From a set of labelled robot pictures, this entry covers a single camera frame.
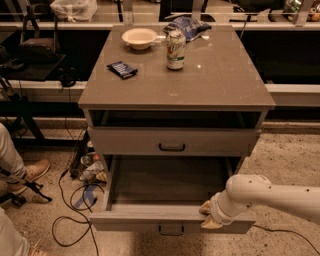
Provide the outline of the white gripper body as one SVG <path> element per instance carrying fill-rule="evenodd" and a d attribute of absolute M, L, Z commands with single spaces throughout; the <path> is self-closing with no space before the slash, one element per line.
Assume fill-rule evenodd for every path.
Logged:
<path fill-rule="evenodd" d="M 209 200 L 210 215 L 222 225 L 230 225 L 236 216 L 244 211 L 244 207 L 233 202 L 226 191 L 216 193 Z"/>

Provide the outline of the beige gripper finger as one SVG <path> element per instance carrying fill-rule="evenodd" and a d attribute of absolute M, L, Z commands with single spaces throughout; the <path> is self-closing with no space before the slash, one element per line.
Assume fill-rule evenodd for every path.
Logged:
<path fill-rule="evenodd" d="M 222 225 L 211 216 L 207 216 L 206 219 L 201 223 L 201 227 L 204 229 L 219 229 L 222 227 Z"/>
<path fill-rule="evenodd" d="M 209 214 L 210 213 L 210 201 L 205 201 L 199 208 L 199 212 L 201 214 Z"/>

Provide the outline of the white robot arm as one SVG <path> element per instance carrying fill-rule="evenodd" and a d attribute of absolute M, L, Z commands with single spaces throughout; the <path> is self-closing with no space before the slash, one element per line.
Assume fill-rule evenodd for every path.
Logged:
<path fill-rule="evenodd" d="M 275 185 L 263 175 L 238 174 L 199 208 L 206 216 L 201 227 L 218 229 L 230 225 L 238 215 L 258 205 L 320 224 L 319 187 Z"/>

